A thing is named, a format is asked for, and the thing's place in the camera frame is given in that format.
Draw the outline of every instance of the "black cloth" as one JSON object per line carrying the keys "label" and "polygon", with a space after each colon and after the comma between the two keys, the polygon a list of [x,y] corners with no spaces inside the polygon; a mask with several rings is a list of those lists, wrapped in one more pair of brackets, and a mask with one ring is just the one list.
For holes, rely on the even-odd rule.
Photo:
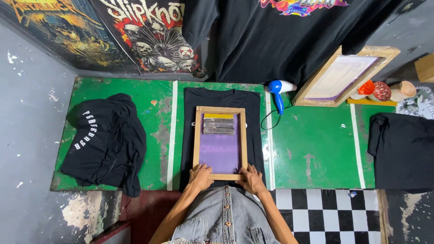
{"label": "black cloth", "polygon": [[[190,177],[189,170],[193,167],[194,127],[191,125],[196,118],[196,106],[245,108],[247,161],[262,172],[262,181],[266,185],[264,158],[260,131],[260,94],[240,90],[214,91],[206,88],[185,88],[184,90],[184,139],[182,142],[181,182],[180,192],[183,192]],[[234,181],[214,181],[211,187],[240,187]]]}
{"label": "black cloth", "polygon": [[368,153],[374,156],[376,188],[434,188],[434,120],[376,114],[370,121]]}
{"label": "black cloth", "polygon": [[111,185],[140,195],[138,172],[146,153],[146,133],[126,94],[84,101],[73,109],[77,128],[61,171],[80,185]]}
{"label": "black cloth", "polygon": [[340,45],[358,53],[402,1],[187,0],[182,35],[195,48],[217,20],[217,82],[302,85]]}

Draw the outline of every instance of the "denim shirt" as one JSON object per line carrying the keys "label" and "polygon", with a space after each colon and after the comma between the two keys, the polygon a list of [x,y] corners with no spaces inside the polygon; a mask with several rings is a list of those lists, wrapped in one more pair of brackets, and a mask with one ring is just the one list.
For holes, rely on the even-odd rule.
{"label": "denim shirt", "polygon": [[224,186],[202,191],[167,244],[279,243],[262,204],[243,189]]}

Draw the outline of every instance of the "hair dryer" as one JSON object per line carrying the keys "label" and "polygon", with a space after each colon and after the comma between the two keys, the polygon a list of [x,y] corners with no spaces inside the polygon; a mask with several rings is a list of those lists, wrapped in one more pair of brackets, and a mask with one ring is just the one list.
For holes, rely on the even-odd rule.
{"label": "hair dryer", "polygon": [[274,93],[274,99],[276,100],[277,110],[280,115],[283,115],[283,100],[281,93],[297,90],[297,86],[283,80],[274,80],[268,84],[268,91]]}

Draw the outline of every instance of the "green work table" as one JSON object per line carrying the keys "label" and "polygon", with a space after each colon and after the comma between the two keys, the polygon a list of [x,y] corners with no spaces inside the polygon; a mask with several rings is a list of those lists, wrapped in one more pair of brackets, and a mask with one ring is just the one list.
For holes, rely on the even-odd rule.
{"label": "green work table", "polygon": [[[177,190],[186,87],[259,92],[261,118],[276,109],[273,95],[265,92],[263,85],[77,77],[69,111],[85,100],[105,99],[117,93],[129,94],[147,135],[148,149],[139,172],[141,188]],[[294,106],[286,109],[278,126],[261,130],[267,187],[374,188],[373,159],[366,152],[369,117],[394,110],[389,106],[346,103],[337,108]],[[264,126],[270,128],[278,117],[274,112],[264,121]],[[60,172],[75,130],[67,119],[51,191],[117,190],[107,185],[81,187],[74,178]]]}

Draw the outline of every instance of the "slipknot poster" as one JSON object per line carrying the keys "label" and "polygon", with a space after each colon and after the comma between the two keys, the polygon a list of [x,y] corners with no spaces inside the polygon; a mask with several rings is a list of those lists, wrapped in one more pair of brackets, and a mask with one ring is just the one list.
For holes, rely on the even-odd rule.
{"label": "slipknot poster", "polygon": [[184,3],[170,0],[91,0],[119,45],[144,71],[191,73],[200,48],[182,37]]}
{"label": "slipknot poster", "polygon": [[87,0],[0,0],[0,16],[78,69],[137,71]]}

